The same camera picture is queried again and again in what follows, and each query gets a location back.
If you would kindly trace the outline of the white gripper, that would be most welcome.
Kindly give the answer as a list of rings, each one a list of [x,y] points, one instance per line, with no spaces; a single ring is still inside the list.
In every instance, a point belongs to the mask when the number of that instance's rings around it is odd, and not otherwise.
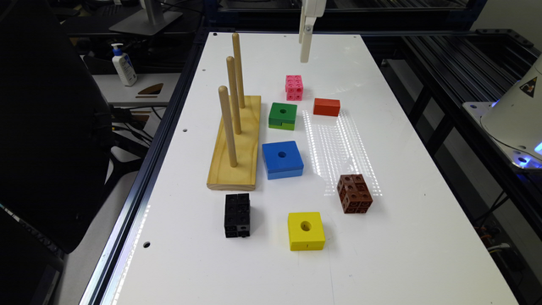
[[[304,64],[309,60],[312,33],[316,19],[323,16],[326,3],[326,0],[301,1],[298,42],[301,44],[300,61]]]

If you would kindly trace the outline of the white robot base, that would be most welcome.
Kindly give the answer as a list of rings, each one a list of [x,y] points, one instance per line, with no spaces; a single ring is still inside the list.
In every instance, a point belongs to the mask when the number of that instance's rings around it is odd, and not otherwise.
[[[541,169],[541,60],[496,102],[463,108],[519,169]]]

